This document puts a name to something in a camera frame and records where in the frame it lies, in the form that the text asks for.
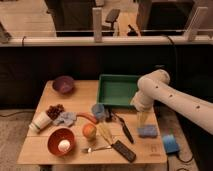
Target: knife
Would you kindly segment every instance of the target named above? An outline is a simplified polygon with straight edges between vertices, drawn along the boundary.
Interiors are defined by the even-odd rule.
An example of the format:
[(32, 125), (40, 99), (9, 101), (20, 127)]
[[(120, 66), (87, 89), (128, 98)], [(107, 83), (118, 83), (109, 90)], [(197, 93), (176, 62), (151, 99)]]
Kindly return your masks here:
[(110, 109), (109, 109), (109, 113), (111, 113), (111, 114), (114, 115), (116, 118), (118, 118), (118, 120), (119, 120), (119, 122), (120, 122), (120, 124), (121, 124), (121, 126), (122, 126), (122, 130), (123, 130), (125, 136), (126, 136), (126, 137), (128, 138), (128, 140), (133, 144), (133, 143), (134, 143), (134, 140), (133, 140), (133, 138), (132, 138), (132, 135), (131, 135), (131, 133), (130, 133), (130, 131), (129, 131), (129, 129), (128, 129), (126, 123), (125, 123), (125, 121), (124, 121), (124, 119), (121, 118), (120, 116), (116, 115), (115, 113), (113, 113)]

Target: yellow object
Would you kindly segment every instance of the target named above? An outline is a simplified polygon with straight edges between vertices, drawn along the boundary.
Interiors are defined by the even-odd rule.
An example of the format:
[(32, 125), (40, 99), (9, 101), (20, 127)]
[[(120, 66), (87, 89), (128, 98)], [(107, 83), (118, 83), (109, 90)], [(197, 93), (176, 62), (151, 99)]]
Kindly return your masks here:
[(145, 122), (149, 116), (149, 112), (137, 112), (137, 127), (141, 128), (145, 125)]

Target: spoon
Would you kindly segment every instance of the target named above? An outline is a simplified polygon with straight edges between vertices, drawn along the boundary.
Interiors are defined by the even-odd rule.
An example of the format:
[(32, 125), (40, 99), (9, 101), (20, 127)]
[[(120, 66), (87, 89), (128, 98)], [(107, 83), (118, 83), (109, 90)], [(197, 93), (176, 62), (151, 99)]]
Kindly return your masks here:
[(81, 152), (82, 153), (91, 153), (93, 151), (106, 150), (106, 149), (110, 149), (110, 148), (112, 148), (110, 145), (109, 146), (104, 146), (104, 147), (98, 147), (98, 148), (91, 148), (91, 147), (89, 147), (89, 148), (83, 148), (83, 149), (81, 149)]

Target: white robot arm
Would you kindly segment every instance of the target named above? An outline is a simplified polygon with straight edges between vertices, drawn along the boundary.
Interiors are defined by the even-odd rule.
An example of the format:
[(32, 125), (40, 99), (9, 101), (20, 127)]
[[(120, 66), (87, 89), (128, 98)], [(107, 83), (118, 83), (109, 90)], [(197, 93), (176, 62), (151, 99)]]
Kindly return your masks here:
[(213, 104), (169, 87), (169, 81), (164, 70), (142, 76), (132, 104), (138, 111), (147, 111), (158, 100), (213, 135)]

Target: cable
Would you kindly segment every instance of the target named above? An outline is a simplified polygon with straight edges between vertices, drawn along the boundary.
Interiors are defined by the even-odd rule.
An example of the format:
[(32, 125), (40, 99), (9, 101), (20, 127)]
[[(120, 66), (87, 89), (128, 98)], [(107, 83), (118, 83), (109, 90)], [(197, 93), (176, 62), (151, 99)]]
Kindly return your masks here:
[(181, 168), (177, 169), (176, 171), (189, 171), (189, 169), (181, 167)]
[(27, 36), (23, 36), (22, 41), (21, 41), (21, 45), (22, 47), (24, 47), (24, 40), (27, 38)]
[(170, 41), (170, 43), (172, 44), (173, 49), (174, 49), (174, 54), (175, 54), (175, 84), (177, 86), (178, 85), (178, 53), (177, 53), (177, 48), (176, 48), (175, 42), (170, 38), (170, 36), (164, 35), (164, 34), (162, 36), (166, 37)]
[(176, 153), (176, 157), (177, 157), (178, 160), (180, 160), (184, 164), (188, 164), (189, 162), (191, 162), (194, 159), (194, 156), (192, 155), (192, 157), (189, 160), (183, 160), (183, 159), (180, 158), (179, 153)]
[(0, 114), (0, 117), (3, 117), (3, 118), (6, 118), (6, 117), (11, 117), (11, 116), (14, 116), (14, 115), (17, 115), (17, 114), (22, 114), (22, 113), (33, 113), (35, 112), (34, 110), (23, 110), (23, 111), (19, 111), (19, 112), (14, 112), (14, 113), (10, 113), (8, 115), (1, 115)]
[(169, 157), (167, 157), (166, 165), (167, 165), (166, 170), (169, 171)]

